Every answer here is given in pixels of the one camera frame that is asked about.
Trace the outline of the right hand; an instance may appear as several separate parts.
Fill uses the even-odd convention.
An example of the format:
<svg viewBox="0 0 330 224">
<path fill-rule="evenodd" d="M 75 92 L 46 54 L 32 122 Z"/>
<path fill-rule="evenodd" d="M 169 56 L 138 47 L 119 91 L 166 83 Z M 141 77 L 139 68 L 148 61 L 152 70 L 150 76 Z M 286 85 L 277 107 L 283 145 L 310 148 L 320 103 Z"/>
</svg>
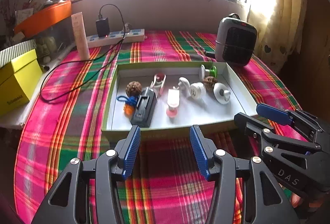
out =
<svg viewBox="0 0 330 224">
<path fill-rule="evenodd" d="M 291 205 L 296 208 L 304 203 L 303 198 L 299 197 L 297 194 L 292 193 L 290 198 Z M 322 200 L 316 200 L 308 203 L 308 208 L 319 208 L 323 204 Z"/>
</svg>

